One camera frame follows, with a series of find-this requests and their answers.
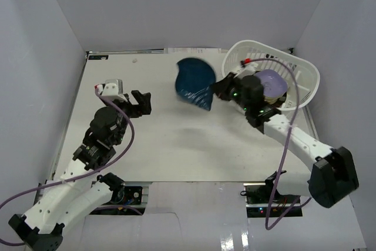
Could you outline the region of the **dark blue leaf dish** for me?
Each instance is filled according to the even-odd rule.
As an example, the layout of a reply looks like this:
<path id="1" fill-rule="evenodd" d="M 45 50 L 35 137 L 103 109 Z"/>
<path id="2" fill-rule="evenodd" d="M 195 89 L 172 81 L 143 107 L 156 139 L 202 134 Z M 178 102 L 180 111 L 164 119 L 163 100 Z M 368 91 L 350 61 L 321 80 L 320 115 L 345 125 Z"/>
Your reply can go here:
<path id="1" fill-rule="evenodd" d="M 195 57 L 181 59 L 176 65 L 177 96 L 186 103 L 211 111 L 213 103 L 211 86 L 216 82 L 214 69 L 206 61 Z"/>

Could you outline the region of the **purple square panda plate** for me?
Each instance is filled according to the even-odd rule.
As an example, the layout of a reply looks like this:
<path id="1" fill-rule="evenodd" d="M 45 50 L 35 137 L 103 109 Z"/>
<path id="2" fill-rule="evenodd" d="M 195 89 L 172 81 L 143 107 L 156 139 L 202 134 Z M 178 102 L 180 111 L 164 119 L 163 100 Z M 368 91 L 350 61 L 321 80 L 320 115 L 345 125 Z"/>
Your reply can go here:
<path id="1" fill-rule="evenodd" d="M 264 96 L 268 98 L 279 98 L 288 90 L 287 82 L 274 70 L 265 69 L 255 74 L 264 88 Z"/>

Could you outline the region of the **round black rimmed plate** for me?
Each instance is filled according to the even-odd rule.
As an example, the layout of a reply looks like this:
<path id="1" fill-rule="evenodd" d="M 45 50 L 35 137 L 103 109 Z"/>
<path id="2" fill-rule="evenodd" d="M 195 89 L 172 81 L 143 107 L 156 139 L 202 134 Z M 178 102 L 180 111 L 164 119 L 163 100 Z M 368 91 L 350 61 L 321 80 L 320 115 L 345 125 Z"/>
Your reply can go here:
<path id="1" fill-rule="evenodd" d="M 276 108 L 280 108 L 286 102 L 286 99 L 287 99 L 287 92 L 285 92 L 284 95 L 282 95 L 281 97 L 272 99 L 269 102 L 269 104 Z"/>

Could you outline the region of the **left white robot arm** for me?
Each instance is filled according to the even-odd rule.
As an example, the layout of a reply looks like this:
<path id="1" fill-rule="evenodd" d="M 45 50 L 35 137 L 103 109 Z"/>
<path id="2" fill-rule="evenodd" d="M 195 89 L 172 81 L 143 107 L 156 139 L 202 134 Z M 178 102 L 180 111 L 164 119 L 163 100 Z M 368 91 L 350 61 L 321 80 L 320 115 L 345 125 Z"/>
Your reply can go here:
<path id="1" fill-rule="evenodd" d="M 115 146 L 122 143 L 127 129 L 134 129 L 132 118 L 151 113 L 151 94 L 132 91 L 135 105 L 128 95 L 110 96 L 100 89 L 95 94 L 105 105 L 96 111 L 82 144 L 59 180 L 41 186 L 42 197 L 8 222 L 21 243 L 31 250 L 56 250 L 64 236 L 87 215 L 124 197 L 124 181 L 116 175 L 107 173 L 96 182 L 92 180 L 123 156 L 116 154 Z"/>

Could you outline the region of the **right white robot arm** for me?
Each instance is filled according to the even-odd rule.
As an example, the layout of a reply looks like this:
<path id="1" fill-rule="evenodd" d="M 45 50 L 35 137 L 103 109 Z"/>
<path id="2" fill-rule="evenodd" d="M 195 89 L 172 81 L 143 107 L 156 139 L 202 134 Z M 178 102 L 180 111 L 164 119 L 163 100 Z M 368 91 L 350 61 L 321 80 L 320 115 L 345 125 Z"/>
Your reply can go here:
<path id="1" fill-rule="evenodd" d="M 248 123 L 264 135 L 288 146 L 288 151 L 306 165 L 301 173 L 282 172 L 266 179 L 266 198 L 279 203 L 286 195 L 313 198 L 322 207 L 330 208 L 359 187 L 351 152 L 319 142 L 298 127 L 290 125 L 280 110 L 263 97 L 263 86 L 254 75 L 238 78 L 230 73 L 211 85 L 221 100 L 233 101 L 244 110 Z"/>

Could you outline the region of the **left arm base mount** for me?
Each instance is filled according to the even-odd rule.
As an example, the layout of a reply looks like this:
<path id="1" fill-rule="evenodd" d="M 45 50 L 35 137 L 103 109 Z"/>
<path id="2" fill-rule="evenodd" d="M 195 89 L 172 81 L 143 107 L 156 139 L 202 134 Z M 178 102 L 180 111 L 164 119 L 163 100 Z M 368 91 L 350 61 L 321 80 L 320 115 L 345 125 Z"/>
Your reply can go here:
<path id="1" fill-rule="evenodd" d="M 141 216 L 145 212 L 143 204 L 143 187 L 124 186 L 117 196 L 91 212 L 91 215 L 106 216 Z"/>

